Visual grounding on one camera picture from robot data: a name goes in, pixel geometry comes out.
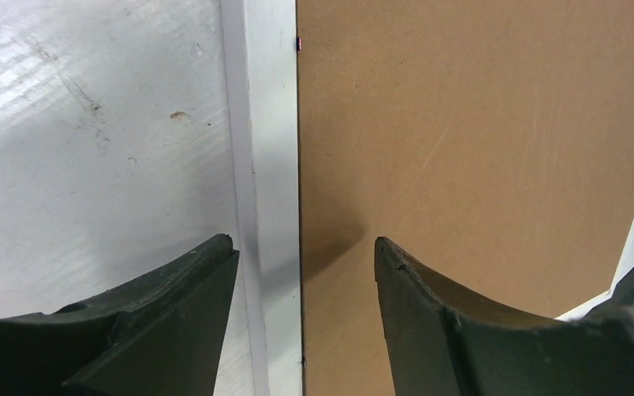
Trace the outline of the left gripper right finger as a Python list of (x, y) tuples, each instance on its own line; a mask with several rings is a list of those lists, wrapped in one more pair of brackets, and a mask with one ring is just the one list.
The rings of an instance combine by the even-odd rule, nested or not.
[(489, 299), (385, 237), (375, 278), (398, 395), (634, 395), (634, 306), (564, 322)]

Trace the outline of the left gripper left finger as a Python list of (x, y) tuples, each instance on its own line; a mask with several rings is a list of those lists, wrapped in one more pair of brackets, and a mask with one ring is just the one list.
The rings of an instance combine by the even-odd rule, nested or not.
[(211, 395), (239, 252), (217, 234), (51, 313), (0, 319), (0, 395)]

